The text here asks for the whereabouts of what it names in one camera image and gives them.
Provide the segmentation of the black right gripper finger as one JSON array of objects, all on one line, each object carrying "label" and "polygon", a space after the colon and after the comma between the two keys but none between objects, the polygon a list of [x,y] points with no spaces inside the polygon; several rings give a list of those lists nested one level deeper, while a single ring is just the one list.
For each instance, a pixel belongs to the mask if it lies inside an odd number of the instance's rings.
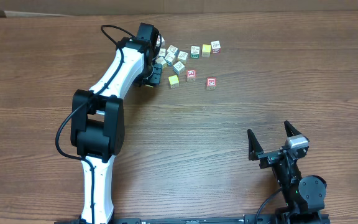
[{"label": "black right gripper finger", "polygon": [[249,142],[249,160],[256,161],[259,160],[259,156],[264,153],[261,145],[259,144],[255,134],[251,129],[247,130],[247,137]]},{"label": "black right gripper finger", "polygon": [[288,120],[284,121],[284,127],[288,138],[301,134]]}]

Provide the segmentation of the yellow top picture block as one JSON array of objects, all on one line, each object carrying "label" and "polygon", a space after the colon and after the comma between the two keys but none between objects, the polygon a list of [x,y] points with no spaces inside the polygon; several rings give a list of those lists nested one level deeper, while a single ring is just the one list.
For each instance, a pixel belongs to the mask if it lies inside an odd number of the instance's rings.
[{"label": "yellow top picture block", "polygon": [[177,75],[170,76],[168,78],[170,88],[176,88],[180,85],[179,79]]}]

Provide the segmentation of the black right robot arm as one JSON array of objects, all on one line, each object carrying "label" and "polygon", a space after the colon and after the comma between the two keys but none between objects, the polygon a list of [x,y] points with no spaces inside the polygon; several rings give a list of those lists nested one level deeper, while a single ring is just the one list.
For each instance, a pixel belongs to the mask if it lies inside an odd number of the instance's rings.
[{"label": "black right robot arm", "polygon": [[[259,161],[261,169],[271,168],[279,189],[259,207],[253,218],[254,223],[327,224],[329,215],[322,214],[325,208],[326,181],[318,175],[303,177],[297,161],[307,155],[310,140],[301,134],[289,121],[284,122],[287,139],[280,149],[264,152],[251,129],[247,130],[249,160]],[[266,204],[279,193],[286,206],[275,210],[265,218],[261,212]]]}]

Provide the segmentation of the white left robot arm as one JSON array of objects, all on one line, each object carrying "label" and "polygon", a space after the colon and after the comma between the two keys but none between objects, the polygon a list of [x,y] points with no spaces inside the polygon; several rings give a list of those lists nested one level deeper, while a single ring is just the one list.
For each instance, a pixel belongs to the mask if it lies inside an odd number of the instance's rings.
[{"label": "white left robot arm", "polygon": [[84,173],[84,207],[76,223],[113,223],[112,170],[124,143],[123,99],[129,88],[160,84],[156,63],[162,37],[155,26],[141,23],[136,35],[115,42],[116,55],[102,78],[73,95],[70,141]]}]

